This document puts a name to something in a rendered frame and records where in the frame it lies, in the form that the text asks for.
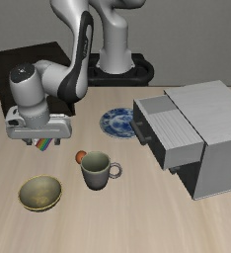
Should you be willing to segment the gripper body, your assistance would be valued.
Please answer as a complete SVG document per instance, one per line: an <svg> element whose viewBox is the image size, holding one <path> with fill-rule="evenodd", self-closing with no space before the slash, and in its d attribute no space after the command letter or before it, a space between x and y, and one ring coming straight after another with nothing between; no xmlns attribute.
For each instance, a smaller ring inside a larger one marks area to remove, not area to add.
<svg viewBox="0 0 231 253"><path fill-rule="evenodd" d="M31 116L20 114L12 107L5 119L7 135L12 139L69 138L72 133L70 119L65 115L51 114L45 110Z"/></svg>

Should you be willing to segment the rainbow cake wedge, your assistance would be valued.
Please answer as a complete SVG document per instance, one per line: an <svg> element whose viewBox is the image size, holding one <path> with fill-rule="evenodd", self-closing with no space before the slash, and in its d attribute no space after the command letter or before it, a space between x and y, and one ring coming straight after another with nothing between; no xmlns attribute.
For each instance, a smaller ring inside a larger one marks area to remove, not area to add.
<svg viewBox="0 0 231 253"><path fill-rule="evenodd" d="M35 146L40 151L46 151L50 143L51 143L51 138L41 138L35 143Z"/></svg>

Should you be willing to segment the blue patterned plate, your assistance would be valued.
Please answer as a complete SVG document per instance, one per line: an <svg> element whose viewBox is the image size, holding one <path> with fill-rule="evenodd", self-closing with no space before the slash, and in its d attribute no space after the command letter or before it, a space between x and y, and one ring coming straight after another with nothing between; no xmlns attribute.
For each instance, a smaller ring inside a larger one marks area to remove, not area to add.
<svg viewBox="0 0 231 253"><path fill-rule="evenodd" d="M114 138L133 138L130 122L133 119L131 108L114 108L104 113L100 118L100 128L108 136Z"/></svg>

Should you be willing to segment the small orange fruit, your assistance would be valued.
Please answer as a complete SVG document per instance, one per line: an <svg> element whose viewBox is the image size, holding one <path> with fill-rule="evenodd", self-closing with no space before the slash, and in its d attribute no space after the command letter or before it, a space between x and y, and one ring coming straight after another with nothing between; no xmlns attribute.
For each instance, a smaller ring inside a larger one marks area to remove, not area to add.
<svg viewBox="0 0 231 253"><path fill-rule="evenodd" d="M86 151L84 150L79 150L76 155L75 155L75 161L80 164L81 163L81 160L82 158L87 154Z"/></svg>

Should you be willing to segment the grey-green mug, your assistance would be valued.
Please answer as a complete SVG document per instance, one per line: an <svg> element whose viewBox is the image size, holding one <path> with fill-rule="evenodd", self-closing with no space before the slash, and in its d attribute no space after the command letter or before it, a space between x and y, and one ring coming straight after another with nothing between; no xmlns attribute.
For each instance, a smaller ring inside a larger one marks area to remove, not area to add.
<svg viewBox="0 0 231 253"><path fill-rule="evenodd" d="M121 165L112 162L109 156L101 151L87 153L81 159L80 166L87 187L93 191L102 190L109 179L116 179L122 174Z"/></svg>

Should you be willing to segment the olive yellow-rimmed bowl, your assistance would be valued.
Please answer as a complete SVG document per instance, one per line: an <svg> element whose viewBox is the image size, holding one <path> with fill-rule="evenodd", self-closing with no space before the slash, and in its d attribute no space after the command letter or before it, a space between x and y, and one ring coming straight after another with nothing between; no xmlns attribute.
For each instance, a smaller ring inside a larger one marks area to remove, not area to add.
<svg viewBox="0 0 231 253"><path fill-rule="evenodd" d="M49 175L37 175L28 179L20 188L18 200L28 211L48 211L61 199L62 185Z"/></svg>

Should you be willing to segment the dark brown flat board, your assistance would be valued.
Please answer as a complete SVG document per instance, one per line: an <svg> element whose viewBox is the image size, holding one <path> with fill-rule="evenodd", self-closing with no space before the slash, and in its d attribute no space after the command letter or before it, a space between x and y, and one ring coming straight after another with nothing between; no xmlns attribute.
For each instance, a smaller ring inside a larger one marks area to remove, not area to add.
<svg viewBox="0 0 231 253"><path fill-rule="evenodd" d="M8 111L16 106L9 84L10 71L22 63L34 64L39 60L49 60L66 66L70 65L70 59L57 42L0 51L0 102L4 116L7 116Z"/></svg>

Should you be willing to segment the open grey drawer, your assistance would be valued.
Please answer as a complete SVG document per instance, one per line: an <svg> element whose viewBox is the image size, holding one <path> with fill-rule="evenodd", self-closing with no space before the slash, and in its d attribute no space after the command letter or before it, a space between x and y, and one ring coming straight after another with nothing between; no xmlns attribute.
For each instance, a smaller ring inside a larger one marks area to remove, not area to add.
<svg viewBox="0 0 231 253"><path fill-rule="evenodd" d="M162 169L200 161L204 141L168 96L134 99L130 125Z"/></svg>

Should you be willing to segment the grey cabinet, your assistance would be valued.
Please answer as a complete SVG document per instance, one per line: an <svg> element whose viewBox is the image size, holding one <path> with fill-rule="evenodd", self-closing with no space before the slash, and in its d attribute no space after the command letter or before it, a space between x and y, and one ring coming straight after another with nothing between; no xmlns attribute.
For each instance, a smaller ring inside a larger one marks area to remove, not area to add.
<svg viewBox="0 0 231 253"><path fill-rule="evenodd" d="M231 191L231 90L221 81L167 89L173 101L204 141L195 176L190 168L178 175L195 200Z"/></svg>

